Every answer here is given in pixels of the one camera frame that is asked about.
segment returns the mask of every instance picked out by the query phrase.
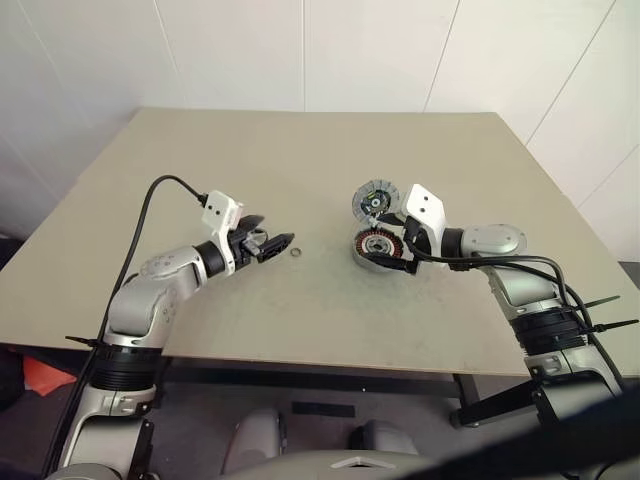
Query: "table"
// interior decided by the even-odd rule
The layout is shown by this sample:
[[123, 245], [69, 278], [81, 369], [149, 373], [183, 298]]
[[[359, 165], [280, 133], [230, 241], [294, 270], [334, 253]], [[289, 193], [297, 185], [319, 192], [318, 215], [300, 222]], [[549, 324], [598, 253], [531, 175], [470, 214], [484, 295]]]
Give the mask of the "table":
[[[144, 108], [0, 273], [0, 342], [82, 348], [64, 335], [95, 336], [144, 194], [165, 173], [242, 201], [302, 251], [214, 278], [183, 306], [167, 355], [525, 375], [482, 273], [425, 265], [414, 278], [353, 262], [351, 197], [373, 178], [425, 185], [452, 226], [518, 226], [585, 301], [622, 296], [594, 308], [595, 323], [639, 316], [638, 290], [496, 114]], [[200, 215], [161, 186], [133, 265], [204, 241]], [[640, 374], [640, 328], [600, 338], [624, 375]]]

